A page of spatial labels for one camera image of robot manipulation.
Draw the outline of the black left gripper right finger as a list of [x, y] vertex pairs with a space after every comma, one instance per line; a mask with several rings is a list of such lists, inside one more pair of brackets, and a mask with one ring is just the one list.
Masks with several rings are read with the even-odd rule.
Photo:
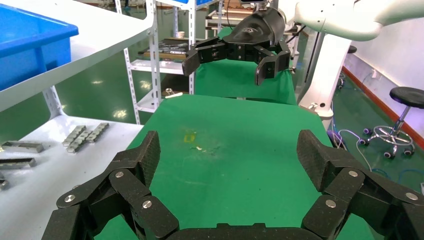
[[349, 152], [322, 144], [308, 129], [298, 135], [300, 164], [320, 193], [301, 226], [334, 240], [350, 215], [387, 240], [424, 237], [424, 199], [412, 189], [366, 170]]

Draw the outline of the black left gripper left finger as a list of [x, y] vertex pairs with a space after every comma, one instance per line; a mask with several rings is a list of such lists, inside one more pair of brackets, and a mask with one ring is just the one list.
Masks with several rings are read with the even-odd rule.
[[156, 131], [139, 146], [118, 152], [101, 174], [58, 198], [42, 238], [92, 240], [117, 216], [140, 240], [169, 238], [179, 221], [150, 191], [160, 154]]

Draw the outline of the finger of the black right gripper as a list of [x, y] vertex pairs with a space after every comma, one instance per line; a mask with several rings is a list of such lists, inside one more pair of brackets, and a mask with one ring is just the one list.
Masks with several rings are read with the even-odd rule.
[[265, 79], [274, 78], [279, 72], [289, 68], [291, 52], [287, 43], [281, 39], [269, 48], [257, 45], [254, 62], [255, 84], [260, 86]]
[[191, 75], [201, 64], [223, 60], [227, 57], [227, 43], [218, 36], [192, 44], [182, 62], [184, 76]]

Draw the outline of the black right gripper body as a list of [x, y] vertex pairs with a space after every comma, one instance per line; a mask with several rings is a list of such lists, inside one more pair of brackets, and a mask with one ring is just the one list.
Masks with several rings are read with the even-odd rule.
[[245, 17], [222, 38], [225, 56], [229, 60], [259, 63], [289, 50], [283, 41], [286, 16], [278, 8], [258, 10]]

